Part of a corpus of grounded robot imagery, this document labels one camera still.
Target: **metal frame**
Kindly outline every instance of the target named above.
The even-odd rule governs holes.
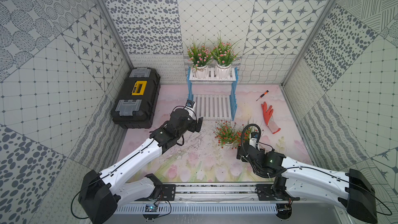
[[[321,29],[321,27],[323,25],[325,19],[328,17],[328,15],[330,13],[330,10],[336,4],[336,1],[337,0],[328,0],[327,3],[325,4],[325,7],[324,7],[321,15],[317,19],[317,21],[316,21],[316,23],[315,23],[310,35],[308,36],[307,40],[305,41],[305,43],[304,43],[303,47],[301,48],[300,52],[297,54],[297,58],[294,61],[293,65],[290,67],[289,72],[287,73],[287,75],[283,79],[283,81],[281,83],[282,86],[285,86],[286,83],[289,81],[289,78],[291,77],[292,73],[296,69],[297,64],[304,57],[305,53],[307,52],[307,49],[310,47],[310,45],[314,41],[316,35],[318,34],[319,30]]]
[[[110,27],[110,32],[112,33],[113,39],[115,40],[120,52],[123,54],[123,58],[129,65],[130,69],[133,69],[134,66],[130,61],[129,54],[127,53],[126,49],[124,48],[123,42],[119,36],[119,32],[116,29],[115,23],[112,20],[112,17],[104,3],[104,0],[94,0],[99,8],[99,11],[103,14],[103,17],[107,20],[108,25]]]

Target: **work glove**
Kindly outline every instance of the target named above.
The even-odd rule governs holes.
[[[267,109],[267,103],[264,102],[261,104],[261,108],[263,109],[263,117],[264,121],[266,122],[267,127],[271,130],[272,134],[275,134],[281,130],[281,128],[278,127],[278,125],[275,123],[272,114],[273,114],[273,109],[272,105],[269,106]]]

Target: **star pattern tile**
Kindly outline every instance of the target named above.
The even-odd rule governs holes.
[[[68,46],[97,81],[103,91],[123,59],[108,25],[96,6],[62,33]]]
[[[297,55],[326,0],[256,0],[246,55]]]

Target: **white slatted shelf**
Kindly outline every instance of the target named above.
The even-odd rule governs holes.
[[[196,116],[203,120],[230,121],[231,101],[229,95],[193,95],[196,102]]]
[[[215,73],[213,67],[210,67],[210,73],[209,73],[209,76],[207,78],[198,79],[198,78],[195,78],[193,75],[194,75],[194,70],[191,70],[191,73],[189,75],[189,80],[190,81],[222,81],[222,82],[233,82],[233,81],[236,81],[235,69],[234,68],[231,69],[231,74],[229,75],[228,78],[216,77],[216,73]]]

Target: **black toolbox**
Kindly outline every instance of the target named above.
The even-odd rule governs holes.
[[[151,128],[159,90],[160,75],[155,69],[133,69],[111,111],[113,122],[123,129]]]

